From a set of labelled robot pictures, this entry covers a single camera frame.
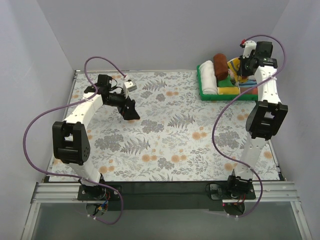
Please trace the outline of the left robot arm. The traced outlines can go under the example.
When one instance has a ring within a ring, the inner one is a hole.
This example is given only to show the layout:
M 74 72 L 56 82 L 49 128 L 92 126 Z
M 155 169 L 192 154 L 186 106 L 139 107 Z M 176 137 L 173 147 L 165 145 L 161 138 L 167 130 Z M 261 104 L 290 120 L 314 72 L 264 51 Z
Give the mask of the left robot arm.
M 97 83 L 84 90 L 84 102 L 63 121 L 56 121 L 52 126 L 54 157 L 73 169 L 80 177 L 79 183 L 84 192 L 96 200 L 106 195 L 106 188 L 102 186 L 102 174 L 89 159 L 91 146 L 87 126 L 103 105 L 116 107 L 126 121 L 140 119 L 135 109 L 136 102 L 129 96 L 137 85 L 128 79 L 117 93 L 117 86 L 112 86 L 112 80 L 107 74 L 98 75 Z

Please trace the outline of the blue yellow cloth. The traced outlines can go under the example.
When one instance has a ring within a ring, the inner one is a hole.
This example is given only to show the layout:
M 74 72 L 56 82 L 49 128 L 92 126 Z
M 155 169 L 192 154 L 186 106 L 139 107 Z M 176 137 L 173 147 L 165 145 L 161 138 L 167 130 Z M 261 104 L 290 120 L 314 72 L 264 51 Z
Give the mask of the blue yellow cloth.
M 248 81 L 248 77 L 241 76 L 240 74 L 240 58 L 235 57 L 227 62 L 227 66 L 230 70 L 230 76 L 236 83 L 244 84 Z

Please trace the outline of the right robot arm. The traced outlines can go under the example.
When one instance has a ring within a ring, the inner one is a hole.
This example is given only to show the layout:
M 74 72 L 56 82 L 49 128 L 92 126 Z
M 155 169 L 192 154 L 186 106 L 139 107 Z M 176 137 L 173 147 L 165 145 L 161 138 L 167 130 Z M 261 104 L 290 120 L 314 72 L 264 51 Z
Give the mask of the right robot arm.
M 269 41 L 246 40 L 241 46 L 244 51 L 239 58 L 239 73 L 242 77 L 254 76 L 258 100 L 246 120 L 247 139 L 240 163 L 227 180 L 227 190 L 233 198 L 253 192 L 252 169 L 267 142 L 278 133 L 288 113 L 288 106 L 282 104 L 278 95 L 275 76 L 278 63 L 272 58 L 273 44 Z

